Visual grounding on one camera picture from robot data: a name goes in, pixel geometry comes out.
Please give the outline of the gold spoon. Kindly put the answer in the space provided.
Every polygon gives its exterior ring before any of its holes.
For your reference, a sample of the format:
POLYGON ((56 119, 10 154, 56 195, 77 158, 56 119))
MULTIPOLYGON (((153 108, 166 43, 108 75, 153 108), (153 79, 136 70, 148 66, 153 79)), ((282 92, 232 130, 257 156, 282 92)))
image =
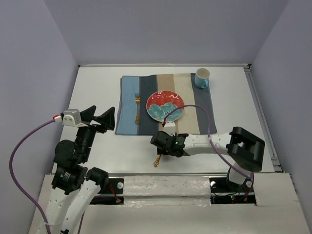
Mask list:
POLYGON ((162 156, 162 154, 160 154, 160 155, 156 158, 156 160, 153 162, 153 166, 154 166, 155 168, 157 168, 157 167, 159 166, 159 162, 160 162, 160 160, 161 160, 161 156, 162 156))

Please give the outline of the striped blue beige cloth placemat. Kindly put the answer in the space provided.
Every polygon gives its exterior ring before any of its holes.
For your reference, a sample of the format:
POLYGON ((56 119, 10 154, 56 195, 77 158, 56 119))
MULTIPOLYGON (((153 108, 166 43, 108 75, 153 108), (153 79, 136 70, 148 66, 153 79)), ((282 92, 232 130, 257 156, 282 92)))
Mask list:
POLYGON ((147 99, 157 91, 173 91, 180 95, 184 106, 174 109, 167 121, 174 121, 177 133, 217 133, 209 88, 195 86, 194 73, 123 76, 120 79, 120 101, 116 135, 151 136, 161 131, 161 122, 152 119, 146 110, 147 99), (140 123, 135 124, 137 105, 135 94, 140 93, 140 123))

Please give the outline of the red floral plate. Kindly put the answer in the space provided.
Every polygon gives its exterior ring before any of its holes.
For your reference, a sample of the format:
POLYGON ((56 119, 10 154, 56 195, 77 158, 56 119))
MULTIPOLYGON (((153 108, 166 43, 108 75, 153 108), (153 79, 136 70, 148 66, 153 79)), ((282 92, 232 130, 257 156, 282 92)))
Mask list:
POLYGON ((173 91, 157 91, 146 102, 148 115, 158 122, 163 122, 170 112, 180 106, 184 106, 184 101, 173 91))

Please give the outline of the gold fork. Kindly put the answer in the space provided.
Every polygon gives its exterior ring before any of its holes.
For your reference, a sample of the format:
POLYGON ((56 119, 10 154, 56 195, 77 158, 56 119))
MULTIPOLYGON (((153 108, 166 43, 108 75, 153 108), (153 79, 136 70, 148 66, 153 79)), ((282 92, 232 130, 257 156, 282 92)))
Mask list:
POLYGON ((139 125, 140 123, 140 93, 135 94, 135 102, 136 102, 136 120, 135 124, 139 125))

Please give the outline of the blue white mug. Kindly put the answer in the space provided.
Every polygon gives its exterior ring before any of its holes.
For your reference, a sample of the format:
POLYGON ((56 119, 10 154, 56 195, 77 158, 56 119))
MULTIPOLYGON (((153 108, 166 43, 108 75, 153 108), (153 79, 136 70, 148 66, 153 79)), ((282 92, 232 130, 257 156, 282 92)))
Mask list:
POLYGON ((209 87, 210 72, 205 68, 197 69, 195 73, 195 86, 197 88, 208 88, 209 87))

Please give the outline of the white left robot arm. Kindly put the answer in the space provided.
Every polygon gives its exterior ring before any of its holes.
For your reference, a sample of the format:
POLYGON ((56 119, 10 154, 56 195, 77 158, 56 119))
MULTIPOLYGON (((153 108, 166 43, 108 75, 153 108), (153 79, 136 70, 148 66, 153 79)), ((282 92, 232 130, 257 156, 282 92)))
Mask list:
POLYGON ((62 140, 55 147, 53 162, 56 164, 52 189, 46 209, 46 221, 37 232, 42 234, 71 234, 78 220, 96 194, 108 187, 109 174, 99 168, 83 166, 89 159, 97 133, 115 128, 115 108, 111 107, 95 116, 96 106, 83 111, 68 109, 54 116, 55 122, 77 128, 73 141, 62 140))

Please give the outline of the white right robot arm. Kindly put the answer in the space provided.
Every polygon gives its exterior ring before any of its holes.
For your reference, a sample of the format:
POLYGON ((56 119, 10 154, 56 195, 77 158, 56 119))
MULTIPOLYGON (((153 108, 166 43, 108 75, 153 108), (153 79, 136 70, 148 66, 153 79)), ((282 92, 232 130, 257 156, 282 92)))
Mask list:
POLYGON ((170 135, 159 131, 150 143, 159 155, 175 157, 216 154, 230 168, 224 185, 229 191, 236 191, 246 179, 253 181, 254 173, 262 171, 265 142, 242 127, 233 127, 221 135, 170 135))

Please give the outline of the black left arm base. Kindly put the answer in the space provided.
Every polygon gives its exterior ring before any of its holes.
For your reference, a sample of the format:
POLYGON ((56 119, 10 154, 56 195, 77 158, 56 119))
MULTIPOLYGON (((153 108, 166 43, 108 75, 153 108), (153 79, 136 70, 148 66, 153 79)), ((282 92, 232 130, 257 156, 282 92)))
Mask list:
POLYGON ((91 205, 123 205, 124 178, 109 178, 108 185, 91 200, 91 205))

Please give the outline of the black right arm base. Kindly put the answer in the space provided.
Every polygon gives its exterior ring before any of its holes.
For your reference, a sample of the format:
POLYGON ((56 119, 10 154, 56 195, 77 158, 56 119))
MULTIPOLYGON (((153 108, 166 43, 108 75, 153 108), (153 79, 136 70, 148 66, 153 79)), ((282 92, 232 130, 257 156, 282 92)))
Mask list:
POLYGON ((242 185, 232 183, 226 177, 211 177, 211 204, 256 204, 252 181, 246 179, 242 185))

